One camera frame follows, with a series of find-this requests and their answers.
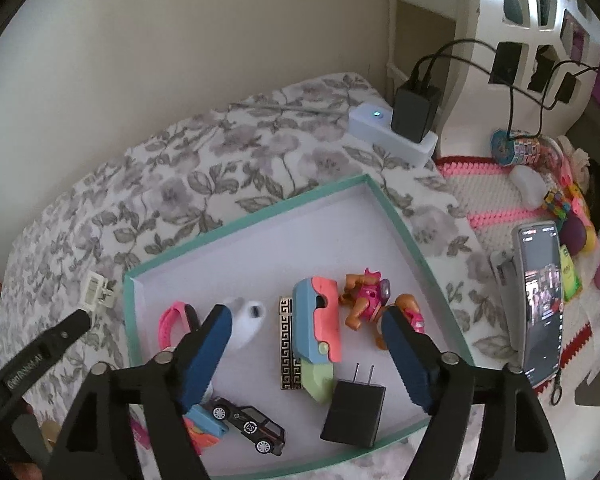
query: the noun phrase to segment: yellow package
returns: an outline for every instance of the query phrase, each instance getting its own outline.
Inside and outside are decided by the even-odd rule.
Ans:
[[[573,260],[567,246],[560,246],[560,266],[562,267],[562,291],[567,303],[582,290],[582,284],[573,266]]]

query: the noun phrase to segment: smartphone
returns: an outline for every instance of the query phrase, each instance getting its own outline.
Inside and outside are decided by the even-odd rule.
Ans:
[[[512,232],[524,304],[522,369],[535,387],[553,378],[562,351],[562,271],[558,229],[552,221],[523,224]]]

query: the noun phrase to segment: wall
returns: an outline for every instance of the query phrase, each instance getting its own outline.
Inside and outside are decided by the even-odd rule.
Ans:
[[[387,0],[27,0],[0,38],[0,277],[59,193],[162,127],[356,71],[381,92]]]
[[[437,51],[456,33],[456,22],[430,10],[398,0],[395,18],[395,65],[407,76],[423,56]],[[444,93],[449,73],[449,59],[436,61],[431,71],[431,83]],[[420,69],[424,76],[429,62]]]

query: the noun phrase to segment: gold patterned clip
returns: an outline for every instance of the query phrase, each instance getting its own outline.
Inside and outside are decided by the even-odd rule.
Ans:
[[[300,359],[293,356],[292,299],[280,298],[280,389],[301,390]]]

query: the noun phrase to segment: screw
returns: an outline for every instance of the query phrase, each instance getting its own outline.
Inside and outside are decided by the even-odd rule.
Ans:
[[[94,364],[91,367],[91,373],[93,375],[102,375],[107,370],[109,370],[109,365],[106,364],[106,363],[103,363],[102,361],[99,362],[99,363]]]
[[[442,354],[442,362],[445,365],[457,365],[460,362],[460,358],[453,352],[444,352]]]
[[[522,373],[522,368],[520,368],[517,365],[508,363],[507,368],[509,369],[509,372],[511,372],[512,374],[521,374]]]
[[[154,357],[154,361],[157,362],[159,365],[165,365],[167,363],[170,363],[172,359],[173,353],[167,350],[160,352],[156,357]]]

